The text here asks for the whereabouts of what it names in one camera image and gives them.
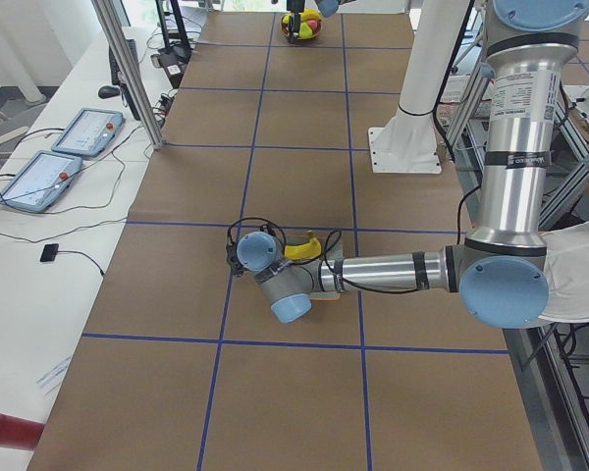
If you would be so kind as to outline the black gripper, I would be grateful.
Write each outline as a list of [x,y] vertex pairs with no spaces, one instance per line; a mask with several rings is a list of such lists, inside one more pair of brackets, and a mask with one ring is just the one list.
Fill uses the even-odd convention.
[[288,19],[288,41],[297,43],[299,41],[299,31],[301,23],[301,13],[305,9],[305,0],[287,0],[287,11],[290,12]]

